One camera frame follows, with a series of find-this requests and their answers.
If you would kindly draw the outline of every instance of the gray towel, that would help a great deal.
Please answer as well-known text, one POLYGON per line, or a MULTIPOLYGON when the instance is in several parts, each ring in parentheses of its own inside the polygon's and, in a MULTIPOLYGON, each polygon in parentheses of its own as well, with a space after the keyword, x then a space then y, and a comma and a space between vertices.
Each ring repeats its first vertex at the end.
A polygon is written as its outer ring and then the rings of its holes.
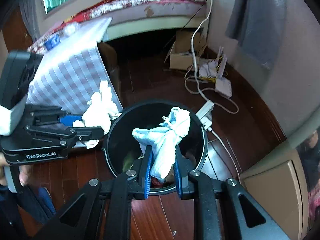
POLYGON ((282 41, 286 0, 236 0, 226 36, 239 41, 250 57, 271 69, 282 41))

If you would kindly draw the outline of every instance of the white cable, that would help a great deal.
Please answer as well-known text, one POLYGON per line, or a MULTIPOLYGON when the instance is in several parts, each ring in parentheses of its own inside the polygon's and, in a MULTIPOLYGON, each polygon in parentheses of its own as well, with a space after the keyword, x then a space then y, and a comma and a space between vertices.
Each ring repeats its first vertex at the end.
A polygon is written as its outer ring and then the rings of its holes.
MULTIPOLYGON (((188 90, 191 94, 193 94, 193 95, 198 95, 198 94, 200 94, 200 92, 194 92, 194 91, 192 91, 190 88, 188 88, 188 86, 187 86, 187 81, 195 81, 196 79, 190 79, 190 78, 192 78, 192 77, 194 77, 194 76, 188 76, 187 77, 187 75, 188 75, 188 73, 190 72, 190 69, 191 68, 189 68, 189 70, 188 70, 188 72, 185 74, 185 76, 184 76, 184 86, 185 86, 185 88, 186 88, 186 90, 188 90)), ((207 81, 202 81, 202 80, 198 80, 198 82, 200 82, 200 83, 208 83, 207 81)), ((204 88, 204 89, 202 89, 201 90, 201 92, 202 91, 206 91, 206 90, 212 90, 212 91, 214 91, 214 88, 204 88)), ((230 111, 229 109, 227 109, 227 108, 225 108, 223 105, 221 105, 221 104, 219 104, 219 103, 214 103, 215 105, 217 105, 217 106, 219 106, 219 107, 221 107, 223 110, 225 110, 226 112, 228 112, 228 113, 230 113, 230 114, 237 114, 238 112, 239 112, 239 107, 238 107, 238 105, 233 101, 233 100, 231 100, 231 98, 228 98, 228 97, 226 97, 226 96, 224 96, 224 95, 221 95, 223 98, 225 98, 225 99, 227 99, 227 100, 229 100, 235 107, 236 107, 236 109, 237 109, 237 111, 235 111, 235 112, 232 112, 232 111, 230 111)))
MULTIPOLYGON (((213 88, 205 88, 205 89, 201 90, 200 87, 199 87, 199 81, 198 81, 198 78, 197 78, 197 60, 196 60, 195 48, 194 48, 194 45, 193 45, 193 39, 194 39, 196 33, 198 32, 198 30, 200 29, 201 25, 210 18, 210 14, 212 12, 212 4, 213 4, 213 0, 210 0, 210 10, 209 10, 209 13, 208 13, 207 17, 200 23, 199 27, 196 29, 196 31, 192 35, 192 38, 191 38, 191 53, 192 53, 192 58, 193 58, 193 65, 189 68, 188 72, 184 76, 184 79, 185 79, 184 86, 185 86, 185 88, 193 95, 200 94, 206 101, 209 101, 209 99, 204 95, 203 91, 206 91, 206 90, 213 90, 214 91, 214 89, 213 88), (190 77, 187 78, 186 76, 188 75, 188 73, 190 72, 192 67, 195 68, 194 78, 195 78, 195 81, 197 83, 198 92, 194 92, 194 91, 190 90, 188 88, 188 86, 187 86, 187 81, 190 79, 190 77)), ((239 112, 239 107, 237 106, 237 104, 234 101, 232 101, 230 98, 225 97, 225 96, 223 96, 223 97, 226 98, 227 100, 229 100, 231 103, 233 103, 236 106, 236 108, 237 108, 236 112, 232 112, 232 111, 226 109, 224 106, 222 106, 222 105, 220 105, 218 103, 214 103, 214 104, 217 105, 217 106, 220 106, 222 109, 224 109, 225 111, 227 111, 230 114, 237 114, 239 112)))
POLYGON ((212 134, 213 134, 215 137, 217 137, 217 139, 220 141, 220 143, 222 144, 222 146, 224 147, 224 149, 225 149, 225 150, 227 151, 227 153, 229 154, 229 156, 230 156, 230 158, 231 158, 231 160, 232 160, 232 162, 233 162, 233 164, 234 164, 234 166, 235 166, 235 168, 236 168, 237 175, 238 175, 238 180, 239 180, 239 182, 240 182, 240 184, 241 184, 240 174, 239 174, 238 168, 237 168, 236 163, 235 163, 235 161, 233 160, 233 157, 231 156, 230 152, 228 151, 228 149, 226 148, 226 146, 224 145, 223 141, 222 141, 221 138, 218 136, 218 134, 216 134, 216 133, 214 132, 214 130, 212 130, 211 127, 208 128, 208 131, 209 131, 209 132, 212 132, 212 134))

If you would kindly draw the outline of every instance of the light blue cloth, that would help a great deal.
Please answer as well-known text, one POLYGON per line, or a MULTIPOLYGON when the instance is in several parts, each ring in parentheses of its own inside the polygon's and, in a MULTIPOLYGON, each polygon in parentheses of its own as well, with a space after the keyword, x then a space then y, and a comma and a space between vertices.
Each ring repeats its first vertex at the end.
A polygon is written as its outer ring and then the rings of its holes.
POLYGON ((152 146, 154 164, 150 175, 163 182, 171 166, 175 162, 176 145, 188 135, 190 127, 190 113, 175 106, 168 117, 162 117, 164 122, 150 130, 135 128, 132 136, 140 143, 144 153, 146 146, 152 146))

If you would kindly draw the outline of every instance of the cardboard box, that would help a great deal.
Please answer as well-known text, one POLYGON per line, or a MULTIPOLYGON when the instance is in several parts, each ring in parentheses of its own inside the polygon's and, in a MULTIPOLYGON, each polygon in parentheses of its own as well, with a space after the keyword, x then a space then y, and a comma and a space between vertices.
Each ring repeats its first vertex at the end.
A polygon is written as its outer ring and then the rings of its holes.
MULTIPOLYGON (((170 68, 179 70, 188 70, 192 64, 193 59, 191 55, 191 37, 193 32, 188 31, 177 31, 176 41, 170 48, 164 62, 167 61, 170 56, 170 68)), ((205 48, 207 47, 207 42, 205 38, 200 36, 200 33, 196 33, 193 44, 196 53, 197 63, 199 58, 203 54, 205 48)))
POLYGON ((118 67, 117 53, 115 49, 107 43, 97 43, 97 47, 113 88, 120 99, 120 70, 118 67))

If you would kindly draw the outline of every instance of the screw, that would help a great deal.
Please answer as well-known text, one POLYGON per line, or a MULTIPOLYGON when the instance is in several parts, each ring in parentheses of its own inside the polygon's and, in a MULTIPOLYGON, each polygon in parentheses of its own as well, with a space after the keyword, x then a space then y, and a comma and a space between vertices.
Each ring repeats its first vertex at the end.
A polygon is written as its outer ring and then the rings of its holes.
POLYGON ((90 181, 89 181, 89 185, 93 186, 93 187, 97 186, 98 183, 99 183, 99 181, 97 179, 90 179, 90 181))
POLYGON ((190 171, 190 174, 191 174, 192 176, 198 177, 198 176, 200 175, 200 171, 192 170, 192 171, 190 171))
POLYGON ((128 170, 125 174, 127 174, 129 177, 133 177, 134 175, 136 175, 136 171, 135 170, 128 170))
POLYGON ((235 186, 238 183, 235 179, 227 179, 227 182, 231 186, 235 186))

